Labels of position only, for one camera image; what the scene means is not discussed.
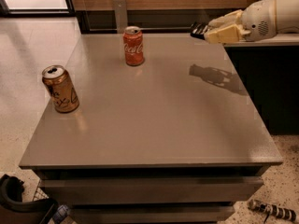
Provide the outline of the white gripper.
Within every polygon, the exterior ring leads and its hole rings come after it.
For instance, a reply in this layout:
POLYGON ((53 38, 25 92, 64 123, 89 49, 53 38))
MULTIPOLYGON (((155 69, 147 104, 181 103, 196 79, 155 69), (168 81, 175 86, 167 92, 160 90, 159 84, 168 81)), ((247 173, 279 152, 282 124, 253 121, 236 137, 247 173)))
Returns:
POLYGON ((214 28, 204 33, 205 41, 210 44, 236 43, 244 37, 247 41, 272 38, 277 34, 276 0, 255 2, 244 12, 239 9, 213 19, 208 26, 214 28))

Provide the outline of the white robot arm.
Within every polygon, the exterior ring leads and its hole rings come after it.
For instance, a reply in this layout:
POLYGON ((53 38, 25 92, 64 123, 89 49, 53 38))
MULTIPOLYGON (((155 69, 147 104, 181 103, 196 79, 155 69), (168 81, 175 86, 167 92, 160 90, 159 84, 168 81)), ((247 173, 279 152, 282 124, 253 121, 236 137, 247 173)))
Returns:
POLYGON ((257 1, 210 21, 204 38, 211 44, 255 42, 287 33, 299 33, 299 0, 257 1))

